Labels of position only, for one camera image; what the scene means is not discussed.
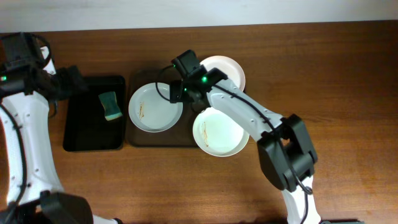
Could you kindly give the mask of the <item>white plate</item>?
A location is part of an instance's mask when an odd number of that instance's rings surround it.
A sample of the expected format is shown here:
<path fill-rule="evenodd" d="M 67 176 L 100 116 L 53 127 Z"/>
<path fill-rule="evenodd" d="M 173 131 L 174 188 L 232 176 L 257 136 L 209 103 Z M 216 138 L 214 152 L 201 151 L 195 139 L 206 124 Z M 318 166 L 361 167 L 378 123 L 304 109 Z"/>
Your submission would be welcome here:
<path fill-rule="evenodd" d="M 235 60 L 226 56 L 215 55 L 202 60 L 200 64 L 208 71 L 212 68 L 221 70 L 241 91 L 244 91 L 246 86 L 246 77 L 242 67 Z"/>
<path fill-rule="evenodd" d="M 248 132 L 214 108 L 207 108 L 195 118 L 192 134 L 201 150 L 216 157 L 239 153 L 249 140 Z"/>
<path fill-rule="evenodd" d="M 132 123 L 139 129 L 149 133 L 159 133 L 170 129 L 183 113 L 183 103 L 171 103 L 163 99 L 169 93 L 169 85 L 165 83 L 149 83 L 136 90 L 128 105 L 128 113 Z"/>

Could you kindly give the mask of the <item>green sponge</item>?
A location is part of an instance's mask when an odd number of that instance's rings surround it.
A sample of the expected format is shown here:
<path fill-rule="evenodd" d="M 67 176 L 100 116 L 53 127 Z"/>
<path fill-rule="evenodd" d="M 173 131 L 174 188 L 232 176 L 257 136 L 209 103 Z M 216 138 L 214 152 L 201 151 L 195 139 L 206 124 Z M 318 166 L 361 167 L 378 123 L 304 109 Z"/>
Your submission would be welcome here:
<path fill-rule="evenodd" d="M 107 121 L 112 121 L 122 117 L 121 109 L 118 106 L 116 93 L 114 91 L 105 92 L 98 95 L 104 109 L 104 117 Z"/>

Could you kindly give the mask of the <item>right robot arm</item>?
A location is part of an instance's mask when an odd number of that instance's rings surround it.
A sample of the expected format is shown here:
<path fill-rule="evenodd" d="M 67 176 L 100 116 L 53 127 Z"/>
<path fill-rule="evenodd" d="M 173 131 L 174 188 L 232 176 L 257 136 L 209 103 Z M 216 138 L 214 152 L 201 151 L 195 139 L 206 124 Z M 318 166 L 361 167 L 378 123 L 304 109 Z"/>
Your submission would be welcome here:
<path fill-rule="evenodd" d="M 256 141 L 261 170 L 282 192 L 288 223 L 321 223 L 312 190 L 318 156 L 302 119 L 263 107 L 220 69 L 206 69 L 192 50 L 172 66 L 181 79 L 170 84 L 170 102 L 203 103 L 229 116 Z"/>

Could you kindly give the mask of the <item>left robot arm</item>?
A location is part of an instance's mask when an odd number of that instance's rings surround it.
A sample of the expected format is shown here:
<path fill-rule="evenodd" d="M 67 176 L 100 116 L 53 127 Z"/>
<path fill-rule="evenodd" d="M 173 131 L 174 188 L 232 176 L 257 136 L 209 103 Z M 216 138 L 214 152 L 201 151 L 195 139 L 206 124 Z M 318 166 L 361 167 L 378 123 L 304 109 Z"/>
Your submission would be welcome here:
<path fill-rule="evenodd" d="M 120 223 L 91 211 L 88 201 L 67 194 L 52 156 L 50 105 L 86 91 L 76 66 L 56 69 L 50 44 L 18 32 L 1 37 L 1 124 L 9 166 L 7 208 L 1 223 Z"/>

